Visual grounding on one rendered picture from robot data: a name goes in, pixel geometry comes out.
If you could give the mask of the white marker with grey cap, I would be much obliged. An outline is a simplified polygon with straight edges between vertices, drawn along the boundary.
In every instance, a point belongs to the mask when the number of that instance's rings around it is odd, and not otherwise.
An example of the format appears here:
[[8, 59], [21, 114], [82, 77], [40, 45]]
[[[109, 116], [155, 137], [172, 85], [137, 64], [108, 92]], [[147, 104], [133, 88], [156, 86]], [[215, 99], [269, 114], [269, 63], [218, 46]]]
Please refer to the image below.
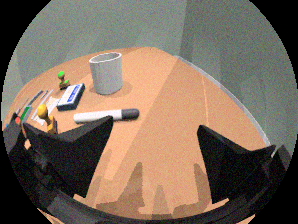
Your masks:
[[106, 111], [106, 112], [81, 112], [73, 116], [73, 121], [76, 123], [85, 123], [85, 121], [94, 121], [101, 119], [106, 115], [113, 115], [113, 120], [118, 119], [133, 119], [140, 116], [138, 109], [121, 109], [121, 111]]

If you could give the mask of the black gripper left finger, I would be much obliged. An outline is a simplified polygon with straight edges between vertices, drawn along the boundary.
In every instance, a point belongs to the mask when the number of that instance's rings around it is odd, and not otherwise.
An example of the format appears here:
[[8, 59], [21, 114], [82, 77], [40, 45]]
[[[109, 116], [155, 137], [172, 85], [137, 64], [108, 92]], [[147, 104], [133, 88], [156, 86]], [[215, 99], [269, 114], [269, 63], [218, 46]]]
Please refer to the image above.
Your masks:
[[80, 127], [51, 135], [43, 129], [23, 123], [29, 144], [47, 157], [61, 179], [81, 196], [86, 197], [94, 169], [100, 163], [105, 145], [114, 127], [113, 115], [89, 121]]

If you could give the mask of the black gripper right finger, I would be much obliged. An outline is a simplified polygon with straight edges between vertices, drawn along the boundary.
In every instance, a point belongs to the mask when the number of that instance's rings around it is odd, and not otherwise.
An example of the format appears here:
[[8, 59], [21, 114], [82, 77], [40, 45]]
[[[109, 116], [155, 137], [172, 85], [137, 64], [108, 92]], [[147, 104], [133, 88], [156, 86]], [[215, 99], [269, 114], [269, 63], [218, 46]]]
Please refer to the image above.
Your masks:
[[227, 198], [231, 190], [237, 189], [255, 171], [261, 161], [273, 155], [277, 145], [249, 151], [235, 144], [217, 131], [198, 125], [198, 143], [208, 175], [212, 204]]

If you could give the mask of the grey cup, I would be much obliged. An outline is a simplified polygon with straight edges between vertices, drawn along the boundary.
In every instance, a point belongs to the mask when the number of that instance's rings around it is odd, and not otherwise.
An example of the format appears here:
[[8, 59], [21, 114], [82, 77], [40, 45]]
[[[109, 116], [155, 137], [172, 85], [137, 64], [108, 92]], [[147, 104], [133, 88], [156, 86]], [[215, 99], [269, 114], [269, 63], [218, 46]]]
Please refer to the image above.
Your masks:
[[122, 53], [102, 53], [89, 59], [94, 91], [112, 95], [122, 88]]

